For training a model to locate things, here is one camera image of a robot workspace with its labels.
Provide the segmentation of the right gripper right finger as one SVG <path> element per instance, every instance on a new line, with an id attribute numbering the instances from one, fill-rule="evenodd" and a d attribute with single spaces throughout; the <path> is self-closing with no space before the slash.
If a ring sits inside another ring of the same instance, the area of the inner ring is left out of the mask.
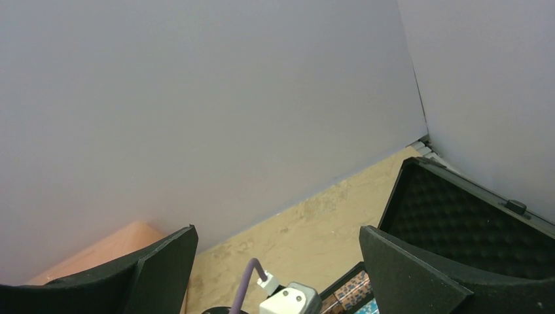
<path id="1" fill-rule="evenodd" d="M 359 243 L 380 313 L 553 313 L 554 278 L 480 270 L 410 245 L 373 226 Z"/>

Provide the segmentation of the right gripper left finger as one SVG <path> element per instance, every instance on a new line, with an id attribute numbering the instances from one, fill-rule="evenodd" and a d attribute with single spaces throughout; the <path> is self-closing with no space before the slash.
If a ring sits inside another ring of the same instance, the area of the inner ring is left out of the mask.
<path id="1" fill-rule="evenodd" d="M 198 233 L 193 225 L 45 285 L 1 285 L 2 313 L 180 313 Z"/>

